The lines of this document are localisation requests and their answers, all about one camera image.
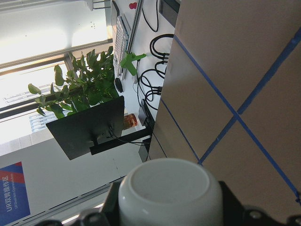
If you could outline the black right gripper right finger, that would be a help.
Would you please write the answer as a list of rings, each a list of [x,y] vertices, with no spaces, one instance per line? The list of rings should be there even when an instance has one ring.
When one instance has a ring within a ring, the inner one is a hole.
[[[219,185],[222,189],[223,225],[241,226],[244,207],[224,181],[219,181]]]

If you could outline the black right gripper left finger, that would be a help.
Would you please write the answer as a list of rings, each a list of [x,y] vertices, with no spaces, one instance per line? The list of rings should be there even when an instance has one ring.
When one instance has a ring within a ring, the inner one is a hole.
[[[119,226],[119,186],[120,182],[111,184],[108,195],[104,202],[101,212],[106,216],[110,226]]]

